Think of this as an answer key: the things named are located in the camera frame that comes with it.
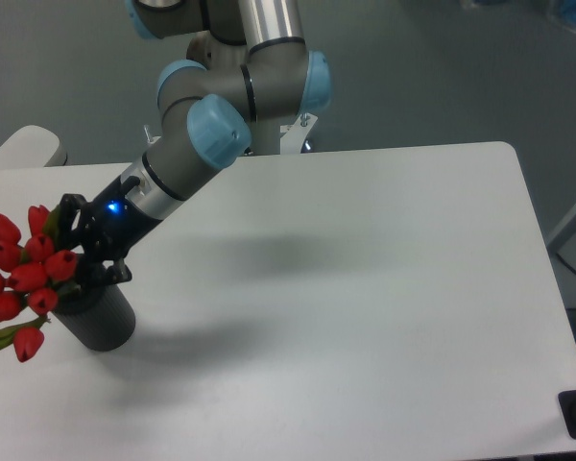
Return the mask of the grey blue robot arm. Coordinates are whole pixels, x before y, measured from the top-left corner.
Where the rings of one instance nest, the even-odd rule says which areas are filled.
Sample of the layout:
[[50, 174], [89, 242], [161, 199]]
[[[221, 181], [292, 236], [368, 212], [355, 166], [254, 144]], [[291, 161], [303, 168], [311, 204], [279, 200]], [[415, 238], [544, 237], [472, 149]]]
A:
[[156, 90], [161, 138], [94, 200], [63, 196], [57, 247], [82, 254], [62, 287], [80, 292], [129, 281], [131, 247], [251, 147], [251, 125], [324, 109], [332, 95], [294, 1], [131, 1], [127, 10], [143, 37], [207, 32], [245, 54], [167, 65]]

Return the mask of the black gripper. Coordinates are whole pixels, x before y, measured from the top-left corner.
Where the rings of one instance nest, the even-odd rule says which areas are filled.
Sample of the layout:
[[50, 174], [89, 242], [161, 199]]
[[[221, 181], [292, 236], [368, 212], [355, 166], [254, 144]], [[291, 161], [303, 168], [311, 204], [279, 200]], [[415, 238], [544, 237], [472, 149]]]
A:
[[[141, 184], [135, 176], [116, 178], [91, 202], [81, 194], [64, 194], [59, 202], [56, 248], [81, 246], [88, 259], [79, 263], [79, 285], [92, 289], [132, 280], [125, 258], [131, 247], [160, 221], [132, 204], [126, 195]], [[114, 260], [109, 266], [100, 261]]]

